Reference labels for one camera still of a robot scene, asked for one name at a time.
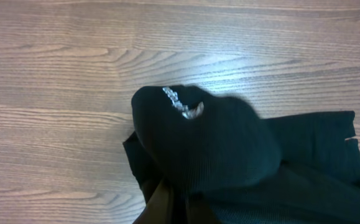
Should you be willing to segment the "black t-shirt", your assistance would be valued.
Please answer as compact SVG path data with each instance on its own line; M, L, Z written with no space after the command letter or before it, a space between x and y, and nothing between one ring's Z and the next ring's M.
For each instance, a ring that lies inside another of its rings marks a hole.
M262 119L196 86L145 86L123 146L145 203L162 179L171 223L360 223L353 111Z

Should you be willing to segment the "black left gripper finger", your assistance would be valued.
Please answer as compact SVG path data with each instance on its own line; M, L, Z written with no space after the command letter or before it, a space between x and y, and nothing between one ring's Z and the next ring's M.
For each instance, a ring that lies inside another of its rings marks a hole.
M170 224L173 213L173 189L162 179L149 197L145 209L133 224Z

